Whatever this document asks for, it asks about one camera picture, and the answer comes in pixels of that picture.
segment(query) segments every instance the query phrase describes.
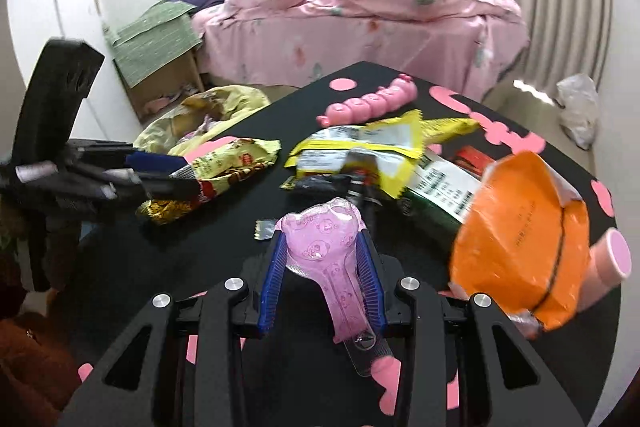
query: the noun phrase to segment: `pink bedsheet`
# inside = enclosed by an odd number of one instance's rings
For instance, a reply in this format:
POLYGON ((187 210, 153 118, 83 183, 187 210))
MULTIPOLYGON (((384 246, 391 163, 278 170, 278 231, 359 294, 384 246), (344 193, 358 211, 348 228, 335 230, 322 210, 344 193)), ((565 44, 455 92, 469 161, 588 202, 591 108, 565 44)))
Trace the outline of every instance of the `pink bedsheet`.
POLYGON ((473 100, 529 42, 513 0, 226 0, 193 19, 201 71, 303 87, 368 60, 473 100))

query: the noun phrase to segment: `plastic bag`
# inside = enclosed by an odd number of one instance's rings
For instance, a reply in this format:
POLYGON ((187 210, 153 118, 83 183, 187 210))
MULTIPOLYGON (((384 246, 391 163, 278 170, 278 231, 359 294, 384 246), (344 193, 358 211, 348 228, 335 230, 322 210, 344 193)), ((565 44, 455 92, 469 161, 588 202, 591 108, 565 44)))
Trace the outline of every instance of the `plastic bag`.
POLYGON ((451 282, 487 293, 508 315, 530 311, 545 330, 574 316, 590 261, 580 194, 529 151, 490 165, 453 247, 451 282))
POLYGON ((598 123, 598 93, 596 86, 584 73, 574 74, 556 84, 560 112, 560 125, 575 144, 589 150, 596 135, 598 123))
POLYGON ((171 174, 174 178, 199 181, 199 197, 192 201, 145 201, 138 208, 138 213, 158 225, 170 223, 256 172, 274 165, 279 151, 278 140, 237 138, 171 174))
POLYGON ((183 156, 269 104, 266 95, 255 87, 213 87, 182 100, 180 105, 149 124, 133 142, 133 147, 183 156), (211 124, 203 134, 181 141, 201 126, 206 116, 218 123, 211 124))

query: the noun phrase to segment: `snack bag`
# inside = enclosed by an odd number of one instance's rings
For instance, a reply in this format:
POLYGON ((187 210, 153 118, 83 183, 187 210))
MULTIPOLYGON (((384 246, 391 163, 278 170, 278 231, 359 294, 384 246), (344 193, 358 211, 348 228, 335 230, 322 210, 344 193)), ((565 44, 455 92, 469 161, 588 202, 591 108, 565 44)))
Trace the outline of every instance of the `snack bag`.
POLYGON ((199 197, 193 201, 145 201, 138 208, 138 213, 150 217, 159 225, 174 221, 219 196, 232 185, 272 166, 278 157, 279 150, 280 142, 277 140, 238 138, 194 159, 191 165, 172 174, 176 178, 198 180, 200 182, 199 197))
POLYGON ((468 295, 487 293, 505 313, 529 311, 552 330, 574 316, 588 263, 584 201, 540 156, 525 151, 487 168, 449 270, 468 295))
POLYGON ((427 149, 398 207, 449 252, 480 186, 480 180, 427 149))
POLYGON ((443 143, 456 136, 470 134, 479 127, 480 124, 471 118, 422 120, 422 139, 425 146, 432 143, 443 143))
POLYGON ((477 128, 478 122, 470 118, 422 120, 420 111, 413 109, 397 118, 366 125, 338 125, 313 133, 293 148, 285 167, 296 166, 298 178, 338 173, 348 161, 349 150, 366 149, 376 158, 380 188, 398 199, 425 147, 477 128))

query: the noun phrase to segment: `pink plastic cup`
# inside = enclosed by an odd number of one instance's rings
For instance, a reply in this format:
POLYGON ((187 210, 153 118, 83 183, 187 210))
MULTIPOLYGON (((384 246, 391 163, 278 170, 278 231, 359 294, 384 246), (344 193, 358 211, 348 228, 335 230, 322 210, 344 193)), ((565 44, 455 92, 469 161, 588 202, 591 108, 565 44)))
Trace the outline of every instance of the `pink plastic cup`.
POLYGON ((579 312, 594 305, 631 275, 631 252, 620 230, 607 230, 591 247, 590 254, 578 298, 579 312))
POLYGON ((344 101, 344 105, 351 109, 352 123, 366 122, 371 118, 371 106, 360 98, 350 98, 344 101))

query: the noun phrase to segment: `metal screw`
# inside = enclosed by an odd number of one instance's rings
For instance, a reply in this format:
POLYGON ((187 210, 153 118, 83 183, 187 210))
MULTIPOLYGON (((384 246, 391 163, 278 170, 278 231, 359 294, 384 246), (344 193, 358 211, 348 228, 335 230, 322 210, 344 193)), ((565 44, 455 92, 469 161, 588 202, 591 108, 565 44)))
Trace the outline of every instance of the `metal screw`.
POLYGON ((481 308, 488 308, 491 306, 491 297, 485 293, 478 293, 474 297, 474 302, 481 308))
POLYGON ((151 302, 156 308, 164 308, 171 302, 171 297, 166 293, 159 293, 151 302))
POLYGON ((239 277, 231 277, 231 279, 225 281, 225 288, 227 290, 239 290, 243 284, 244 281, 239 277))
POLYGON ((417 290, 420 287, 420 281, 414 277, 404 277, 404 279, 400 281, 400 285, 405 290, 417 290))

